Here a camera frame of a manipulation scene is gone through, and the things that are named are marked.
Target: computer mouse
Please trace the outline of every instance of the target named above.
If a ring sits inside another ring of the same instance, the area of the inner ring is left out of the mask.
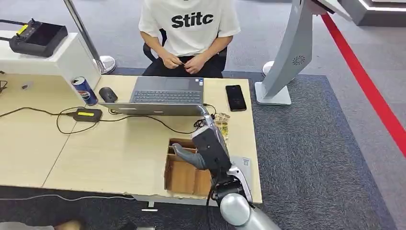
[[[99,90],[99,95],[107,103],[114,103],[118,97],[110,87],[103,87]]]

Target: dark gray rug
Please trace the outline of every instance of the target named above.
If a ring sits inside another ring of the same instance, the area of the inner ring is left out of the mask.
[[[139,75],[142,69],[114,74]],[[225,72],[251,84],[259,172],[264,204],[260,207],[283,230],[395,230],[346,118],[325,76],[300,75],[289,84],[291,106],[260,106],[252,86],[260,73]],[[1,187],[0,197],[90,193]],[[204,207],[155,204],[157,213],[142,212],[145,202],[58,198],[0,201],[0,221],[30,225],[81,219],[90,230],[114,230],[131,221],[158,230],[204,230]],[[214,230],[233,229],[212,208]]]

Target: smartphone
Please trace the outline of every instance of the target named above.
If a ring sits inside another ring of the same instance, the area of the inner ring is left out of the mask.
[[[245,111],[247,110],[247,105],[245,104],[244,95],[242,94],[241,86],[239,85],[227,85],[226,86],[228,105],[230,110],[234,111]]]

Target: black pants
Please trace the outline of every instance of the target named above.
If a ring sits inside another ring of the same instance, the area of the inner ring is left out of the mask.
[[[193,56],[190,57],[179,57],[179,59],[186,63]],[[213,56],[208,60],[203,68],[196,74],[190,74],[186,72],[183,65],[178,66],[175,69],[168,69],[164,65],[161,58],[158,58],[145,70],[142,74],[143,76],[159,76],[159,77],[202,77],[202,78],[223,78],[223,75],[219,68],[216,66],[215,62],[218,58],[218,55]]]

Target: red stripe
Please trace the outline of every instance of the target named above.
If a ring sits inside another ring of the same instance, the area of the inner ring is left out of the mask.
[[[366,97],[371,103],[373,109],[376,111],[380,117],[383,125],[389,131],[393,140],[396,142],[400,151],[406,157],[406,131],[400,124],[397,117],[392,112],[389,105],[386,103],[385,99],[379,93],[379,90],[374,85],[371,78],[368,76],[365,69],[362,67],[360,61],[355,56],[351,47],[348,45],[344,36],[338,30],[336,24],[333,22],[328,14],[323,14],[322,19],[330,31],[331,36],[336,42],[338,48],[341,51],[348,67],[351,69],[352,74],[354,74],[355,79],[360,85],[361,89],[364,91]]]

